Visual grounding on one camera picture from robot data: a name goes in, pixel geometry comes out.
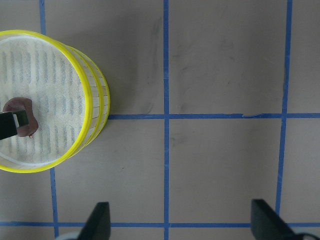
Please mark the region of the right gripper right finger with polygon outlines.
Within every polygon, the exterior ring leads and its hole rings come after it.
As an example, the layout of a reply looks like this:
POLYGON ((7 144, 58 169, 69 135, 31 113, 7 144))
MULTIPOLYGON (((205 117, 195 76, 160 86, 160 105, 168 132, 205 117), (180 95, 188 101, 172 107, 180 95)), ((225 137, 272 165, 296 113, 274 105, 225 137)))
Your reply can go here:
POLYGON ((250 229, 256 240, 302 240, 263 199, 251 201, 250 229))

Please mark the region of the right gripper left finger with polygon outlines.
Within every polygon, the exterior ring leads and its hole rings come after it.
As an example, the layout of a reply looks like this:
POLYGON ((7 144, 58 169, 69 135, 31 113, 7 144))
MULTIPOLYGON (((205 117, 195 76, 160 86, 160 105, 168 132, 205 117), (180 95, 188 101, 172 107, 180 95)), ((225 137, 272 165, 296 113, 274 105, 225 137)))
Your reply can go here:
POLYGON ((111 215, 108 202, 98 202, 79 233, 78 240, 109 240, 111 215))

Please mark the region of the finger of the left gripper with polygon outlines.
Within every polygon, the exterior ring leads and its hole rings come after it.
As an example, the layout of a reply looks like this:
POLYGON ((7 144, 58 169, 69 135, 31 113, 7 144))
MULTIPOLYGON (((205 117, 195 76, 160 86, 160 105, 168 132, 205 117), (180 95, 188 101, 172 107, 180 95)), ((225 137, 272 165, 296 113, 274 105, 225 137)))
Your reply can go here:
POLYGON ((17 128, 21 128, 29 124, 29 119, 26 110, 14 111, 12 112, 12 116, 17 128))
POLYGON ((0 140, 17 135, 17 126, 12 112, 0 114, 0 140))

